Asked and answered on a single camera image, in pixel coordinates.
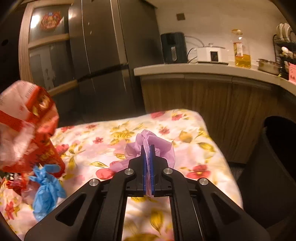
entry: white wall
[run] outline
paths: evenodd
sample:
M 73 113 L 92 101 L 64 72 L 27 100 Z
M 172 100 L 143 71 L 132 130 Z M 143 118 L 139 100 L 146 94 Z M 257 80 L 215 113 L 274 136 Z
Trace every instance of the white wall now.
M 153 3 L 158 7 L 160 34 L 181 31 L 201 39 L 205 45 L 226 47 L 229 64 L 233 65 L 231 30 L 238 28 L 249 40 L 252 68 L 257 68 L 259 58 L 275 61 L 272 37 L 277 25 L 286 20 L 269 0 L 157 0 Z M 186 20 L 177 21 L 176 14 L 182 12 Z M 199 44 L 192 39 L 186 41 Z M 189 58 L 196 56 L 192 52 Z

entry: blue gripper pad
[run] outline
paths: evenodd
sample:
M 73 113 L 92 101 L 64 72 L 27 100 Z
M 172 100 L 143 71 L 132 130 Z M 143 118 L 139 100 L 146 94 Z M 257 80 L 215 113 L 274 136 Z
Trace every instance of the blue gripper pad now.
M 141 150 L 141 155 L 144 156 L 143 160 L 144 160 L 144 171 L 143 171 L 143 194 L 146 195 L 146 178 L 147 178 L 147 161 L 146 161 L 146 155 L 145 155 L 145 151 L 144 151 L 144 148 L 142 147 L 142 150 Z
M 152 148 L 154 148 L 154 146 L 150 146 L 150 152 L 149 152 L 149 166 L 150 166 L 150 183 L 151 183 L 151 194 L 154 195 L 154 169 L 153 169 L 153 158 L 154 155 L 153 153 L 155 152 L 155 150 L 152 150 Z

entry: white countertop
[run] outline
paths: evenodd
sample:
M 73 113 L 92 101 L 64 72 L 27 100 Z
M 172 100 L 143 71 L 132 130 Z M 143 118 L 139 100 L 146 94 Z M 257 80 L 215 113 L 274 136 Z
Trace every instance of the white countertop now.
M 223 74 L 279 85 L 296 96 L 296 85 L 273 74 L 222 64 L 156 64 L 134 69 L 135 76 L 173 73 Z

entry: refrigerator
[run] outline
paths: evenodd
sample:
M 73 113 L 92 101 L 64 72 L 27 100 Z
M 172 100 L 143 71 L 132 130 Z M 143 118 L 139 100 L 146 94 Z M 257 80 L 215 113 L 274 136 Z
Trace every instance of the refrigerator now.
M 76 0 L 69 37 L 84 121 L 144 114 L 133 69 L 163 63 L 154 7 L 144 0 Z

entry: floral blanket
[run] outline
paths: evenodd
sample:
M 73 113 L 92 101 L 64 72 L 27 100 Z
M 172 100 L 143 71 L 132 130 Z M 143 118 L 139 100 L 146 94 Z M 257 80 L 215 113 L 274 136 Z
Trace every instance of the floral blanket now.
M 242 207 L 239 189 L 223 154 L 209 137 L 202 117 L 189 110 L 57 129 L 52 143 L 66 164 L 60 182 L 67 196 L 92 178 L 112 178 L 115 173 L 109 167 L 125 159 L 126 143 L 134 142 L 143 129 L 172 142 L 176 157 L 174 169 L 191 179 L 208 178 Z M 0 189 L 0 211 L 22 240 L 37 223 L 31 206 L 22 202 L 21 196 L 12 189 L 7 189 L 5 183 Z M 128 198 L 122 239 L 173 240 L 169 198 Z

